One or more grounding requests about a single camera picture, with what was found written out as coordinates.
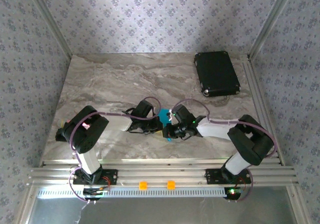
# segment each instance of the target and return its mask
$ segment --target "floral wallpaper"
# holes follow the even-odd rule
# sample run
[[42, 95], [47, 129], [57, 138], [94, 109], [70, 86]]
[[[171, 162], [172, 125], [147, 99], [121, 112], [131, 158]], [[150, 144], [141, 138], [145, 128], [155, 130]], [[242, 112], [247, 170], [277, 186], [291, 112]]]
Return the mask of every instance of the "floral wallpaper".
[[73, 53], [248, 53], [275, 0], [45, 0]]
[[320, 223], [320, 0], [289, 0], [253, 64], [286, 162]]
[[38, 166], [69, 61], [32, 0], [0, 0], [0, 223]]

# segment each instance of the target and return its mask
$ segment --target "wallpaper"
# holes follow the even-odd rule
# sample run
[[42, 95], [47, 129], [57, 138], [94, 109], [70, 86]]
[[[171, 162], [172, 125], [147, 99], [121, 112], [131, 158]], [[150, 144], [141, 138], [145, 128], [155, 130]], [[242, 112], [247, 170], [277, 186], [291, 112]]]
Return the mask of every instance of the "wallpaper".
[[38, 166], [68, 68], [32, 0], [0, 0], [0, 223]]
[[275, 0], [45, 0], [73, 53], [248, 53]]
[[320, 0], [289, 0], [254, 65], [289, 165], [320, 223]]

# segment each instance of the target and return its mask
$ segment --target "black case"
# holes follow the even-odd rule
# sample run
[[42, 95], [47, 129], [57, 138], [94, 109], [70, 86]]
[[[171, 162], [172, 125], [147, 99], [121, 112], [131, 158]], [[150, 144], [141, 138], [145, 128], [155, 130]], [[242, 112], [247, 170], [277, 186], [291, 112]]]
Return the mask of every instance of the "black case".
[[205, 97], [238, 94], [240, 84], [226, 51], [197, 53], [194, 63]]

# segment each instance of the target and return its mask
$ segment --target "marble surface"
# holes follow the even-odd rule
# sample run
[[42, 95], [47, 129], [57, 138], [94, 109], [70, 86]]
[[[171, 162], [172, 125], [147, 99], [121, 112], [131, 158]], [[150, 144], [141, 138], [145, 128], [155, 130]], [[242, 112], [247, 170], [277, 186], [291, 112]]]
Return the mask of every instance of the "marble surface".
[[[211, 111], [210, 117], [231, 119], [250, 114], [257, 117], [242, 60], [231, 55], [241, 84], [238, 95], [206, 98], [200, 92], [194, 53], [86, 54], [74, 55], [64, 82], [60, 101], [43, 160], [73, 159], [68, 143], [56, 142], [61, 119], [71, 119], [86, 105], [99, 111], [121, 112], [135, 107], [144, 97], [157, 97], [164, 108], [185, 98], [195, 98]], [[195, 116], [206, 110], [194, 102], [185, 106]], [[169, 142], [160, 133], [143, 135], [105, 131], [94, 147], [98, 158], [225, 158], [235, 152], [231, 141], [192, 137]]]

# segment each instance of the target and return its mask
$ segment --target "purple cable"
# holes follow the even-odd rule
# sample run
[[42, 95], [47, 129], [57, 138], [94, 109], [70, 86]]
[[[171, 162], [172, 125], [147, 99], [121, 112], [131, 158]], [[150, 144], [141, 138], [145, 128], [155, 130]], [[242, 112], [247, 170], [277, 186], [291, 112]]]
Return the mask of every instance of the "purple cable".
[[77, 170], [80, 170], [80, 169], [81, 169], [81, 167], [78, 167], [78, 168], [75, 168], [75, 169], [71, 172], [71, 174], [70, 174], [70, 176], [69, 176], [69, 179], [68, 179], [68, 182], [69, 182], [69, 186], [70, 186], [72, 192], [74, 193], [74, 195], [75, 195], [79, 200], [87, 203], [88, 201], [87, 201], [86, 199], [80, 197], [80, 196], [75, 192], [75, 190], [73, 189], [73, 187], [72, 187], [72, 185], [71, 185], [71, 176], [72, 176]]
[[194, 101], [194, 102], [197, 102], [197, 103], [201, 104], [201, 105], [207, 110], [208, 114], [207, 114], [206, 117], [209, 119], [210, 110], [208, 109], [208, 107], [205, 106], [205, 105], [204, 105], [203, 103], [201, 103], [200, 101], [194, 99], [194, 98], [186, 98], [186, 99], [184, 99], [184, 100], [179, 101], [178, 103], [176, 103], [176, 104], [173, 106], [172, 110], [174, 110], [174, 109], [175, 109], [179, 104], [181, 104], [182, 102], [186, 102], [186, 101]]
[[93, 115], [101, 114], [101, 115], [107, 115], [107, 116], [122, 116], [122, 117], [135, 118], [135, 119], [139, 119], [139, 120], [151, 120], [151, 119], [155, 118], [156, 116], [158, 116], [158, 114], [159, 114], [159, 112], [160, 112], [160, 110], [161, 110], [161, 103], [160, 103], [160, 101], [159, 101], [157, 98], [151, 97], [151, 96], [144, 98], [144, 100], [145, 100], [145, 99], [148, 99], [148, 98], [152, 98], [152, 99], [156, 100], [157, 103], [159, 104], [159, 109], [158, 109], [159, 111], [158, 111], [156, 114], [154, 114], [152, 117], [150, 117], [150, 118], [140, 118], [140, 117], [136, 117], [136, 116], [133, 116], [133, 115], [130, 115], [130, 114], [124, 114], [124, 113], [105, 113], [105, 112], [93, 112], [93, 113], [90, 113], [90, 114], [86, 115], [84, 118], [82, 118], [82, 119], [76, 124], [76, 126], [75, 126], [74, 129], [73, 129], [73, 131], [71, 132], [70, 140], [69, 140], [70, 148], [71, 148], [73, 151], [76, 150], [76, 149], [73, 147], [73, 145], [72, 145], [72, 140], [73, 140], [73, 138], [74, 138], [74, 135], [75, 135], [75, 133], [76, 133], [76, 130], [79, 128], [80, 125], [82, 125], [82, 123], [83, 123], [86, 119], [88, 119], [89, 117], [92, 117]]
[[72, 192], [75, 194], [75, 196], [76, 196], [79, 200], [81, 200], [81, 201], [83, 201], [83, 202], [87, 202], [87, 200], [81, 198], [81, 197], [74, 191], [74, 189], [73, 189], [72, 186], [71, 186], [71, 176], [75, 173], [76, 170], [79, 170], [79, 169], [82, 168], [82, 163], [81, 163], [81, 160], [80, 160], [80, 158], [79, 158], [79, 156], [78, 156], [78, 153], [77, 153], [76, 149], [75, 149], [75, 148], [73, 147], [73, 145], [72, 145], [72, 141], [73, 141], [74, 135], [75, 135], [75, 133], [76, 133], [76, 130], [80, 127], [80, 125], [82, 125], [82, 123], [83, 123], [86, 119], [88, 119], [89, 117], [92, 117], [93, 115], [96, 115], [96, 114], [109, 115], [109, 116], [123, 116], [123, 117], [135, 118], [135, 119], [139, 119], [139, 120], [151, 120], [152, 118], [155, 118], [156, 116], [158, 116], [159, 112], [161, 111], [161, 103], [160, 103], [160, 101], [159, 101], [157, 98], [151, 97], [151, 96], [144, 98], [144, 100], [146, 100], [146, 99], [148, 99], [148, 98], [152, 98], [152, 99], [156, 100], [157, 103], [159, 104], [158, 113], [154, 114], [154, 115], [153, 115], [152, 117], [150, 117], [150, 118], [140, 118], [140, 117], [135, 117], [135, 116], [130, 115], [130, 114], [124, 114], [124, 113], [93, 112], [93, 113], [90, 113], [90, 114], [86, 115], [84, 118], [82, 118], [82, 119], [76, 124], [76, 126], [75, 126], [74, 129], [73, 129], [73, 131], [71, 132], [69, 143], [70, 143], [70, 148], [71, 148], [73, 151], [75, 151], [75, 156], [76, 156], [78, 162], [80, 163], [80, 167], [74, 169], [74, 170], [71, 172], [68, 181], [69, 181], [69, 186], [70, 186]]
[[273, 151], [269, 155], [267, 155], [266, 158], [270, 158], [278, 150], [278, 144], [277, 144], [277, 141], [274, 138], [274, 136], [271, 133], [269, 133], [266, 129], [264, 129], [264, 128], [258, 126], [258, 125], [255, 125], [255, 124], [252, 124], [252, 123], [243, 122], [243, 121], [214, 121], [214, 120], [209, 120], [209, 121], [211, 123], [214, 123], [214, 124], [224, 124], [224, 125], [242, 124], [242, 125], [247, 125], [247, 126], [253, 127], [255, 129], [258, 129], [259, 131], [265, 133], [273, 141], [273, 145], [274, 145]]
[[[204, 105], [203, 103], [201, 103], [200, 101], [196, 100], [196, 99], [186, 98], [186, 99], [178, 102], [177, 104], [175, 104], [175, 106], [172, 108], [172, 110], [174, 110], [180, 103], [185, 102], [185, 101], [189, 101], [189, 100], [190, 100], [190, 101], [195, 101], [195, 102], [201, 104], [201, 105], [207, 110], [208, 114], [207, 114], [206, 117], [208, 118], [208, 120], [209, 120], [211, 123], [222, 124], [222, 125], [242, 124], [242, 125], [247, 125], [247, 126], [256, 128], [256, 129], [262, 131], [263, 133], [265, 133], [265, 134], [273, 141], [273, 145], [274, 145], [273, 151], [272, 151], [269, 155], [267, 155], [266, 158], [270, 158], [270, 157], [273, 156], [273, 155], [276, 153], [276, 151], [278, 150], [278, 144], [277, 144], [276, 139], [275, 139], [274, 136], [273, 136], [271, 133], [269, 133], [266, 129], [264, 129], [264, 128], [258, 126], [258, 125], [255, 125], [255, 124], [252, 124], [252, 123], [243, 122], [243, 121], [214, 121], [214, 120], [210, 120], [210, 118], [209, 118], [210, 111], [209, 111], [208, 107], [207, 107], [206, 105]], [[249, 175], [250, 175], [250, 178], [251, 178], [251, 188], [250, 188], [250, 190], [247, 192], [247, 194], [245, 195], [245, 197], [242, 198], [242, 199], [240, 199], [240, 200], [237, 200], [237, 202], [242, 202], [242, 201], [246, 200], [246, 199], [248, 198], [248, 196], [251, 194], [252, 189], [253, 189], [253, 187], [254, 187], [254, 178], [253, 178], [253, 176], [252, 176], [252, 173], [251, 173], [251, 171], [250, 171], [249, 169], [247, 169], [247, 170], [248, 170]]]

